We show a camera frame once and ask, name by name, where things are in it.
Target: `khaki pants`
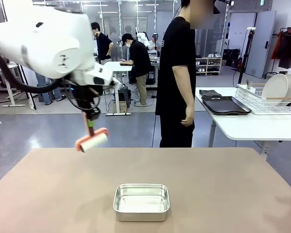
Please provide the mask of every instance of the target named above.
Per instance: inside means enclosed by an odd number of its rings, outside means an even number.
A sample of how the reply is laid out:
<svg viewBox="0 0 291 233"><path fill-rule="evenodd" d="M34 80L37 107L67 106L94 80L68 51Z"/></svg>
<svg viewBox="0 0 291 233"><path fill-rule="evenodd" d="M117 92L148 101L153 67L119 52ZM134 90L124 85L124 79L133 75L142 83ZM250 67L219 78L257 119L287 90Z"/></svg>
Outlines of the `khaki pants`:
<svg viewBox="0 0 291 233"><path fill-rule="evenodd" d="M107 62L111 62L111 58L110 59L106 59L106 60L101 60L101 64L102 65L106 64Z"/></svg>
<svg viewBox="0 0 291 233"><path fill-rule="evenodd" d="M147 74L136 78L137 87L139 89L140 103L143 105L146 104L146 78Z"/></svg>

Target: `metal tray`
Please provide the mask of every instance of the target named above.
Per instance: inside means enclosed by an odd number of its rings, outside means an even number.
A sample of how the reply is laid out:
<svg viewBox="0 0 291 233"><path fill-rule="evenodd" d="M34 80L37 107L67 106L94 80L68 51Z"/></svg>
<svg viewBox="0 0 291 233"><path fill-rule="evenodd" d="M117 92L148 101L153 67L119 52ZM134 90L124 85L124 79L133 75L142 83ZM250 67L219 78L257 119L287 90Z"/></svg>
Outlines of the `metal tray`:
<svg viewBox="0 0 291 233"><path fill-rule="evenodd" d="M232 96L202 97L203 103L215 115L237 116L251 113L251 109Z"/></svg>
<svg viewBox="0 0 291 233"><path fill-rule="evenodd" d="M163 222L170 208L168 189L162 184L121 184L113 208L119 221Z"/></svg>

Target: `dish rack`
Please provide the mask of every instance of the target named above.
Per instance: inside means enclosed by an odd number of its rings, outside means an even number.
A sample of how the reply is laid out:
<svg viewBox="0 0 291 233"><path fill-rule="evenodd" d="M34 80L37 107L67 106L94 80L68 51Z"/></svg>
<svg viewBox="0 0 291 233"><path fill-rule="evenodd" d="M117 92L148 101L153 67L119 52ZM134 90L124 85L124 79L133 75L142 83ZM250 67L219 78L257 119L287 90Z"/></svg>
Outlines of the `dish rack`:
<svg viewBox="0 0 291 233"><path fill-rule="evenodd" d="M256 115L291 115L291 97L264 98L264 85L238 84L235 98L251 108L252 113Z"/></svg>

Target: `stainless steel container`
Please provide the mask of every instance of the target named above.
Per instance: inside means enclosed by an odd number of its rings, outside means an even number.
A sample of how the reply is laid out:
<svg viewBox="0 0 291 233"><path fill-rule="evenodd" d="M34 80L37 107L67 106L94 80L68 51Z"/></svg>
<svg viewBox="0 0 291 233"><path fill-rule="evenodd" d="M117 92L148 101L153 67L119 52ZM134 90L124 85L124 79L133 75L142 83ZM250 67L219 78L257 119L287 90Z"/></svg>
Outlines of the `stainless steel container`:
<svg viewBox="0 0 291 233"><path fill-rule="evenodd" d="M123 222L163 222L170 208L168 190L162 184L127 183L118 186L113 208Z"/></svg>

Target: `sneaker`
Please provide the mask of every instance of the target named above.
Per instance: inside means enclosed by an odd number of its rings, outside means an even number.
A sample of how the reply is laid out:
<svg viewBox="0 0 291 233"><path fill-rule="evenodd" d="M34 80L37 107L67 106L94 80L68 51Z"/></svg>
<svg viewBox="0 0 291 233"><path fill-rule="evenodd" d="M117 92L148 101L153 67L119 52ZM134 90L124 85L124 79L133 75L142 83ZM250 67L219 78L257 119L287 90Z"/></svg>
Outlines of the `sneaker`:
<svg viewBox="0 0 291 233"><path fill-rule="evenodd" d="M48 103L45 103L46 106L50 105L51 103L53 103L53 101L51 100L50 102Z"/></svg>
<svg viewBox="0 0 291 233"><path fill-rule="evenodd" d="M66 98L67 98L66 96L62 95L62 97L59 100L56 100L56 102L60 102L60 101L62 101L64 99L66 99Z"/></svg>
<svg viewBox="0 0 291 233"><path fill-rule="evenodd" d="M134 106L135 106L135 107L147 107L147 104L141 104L141 103L139 102L139 103L135 103Z"/></svg>

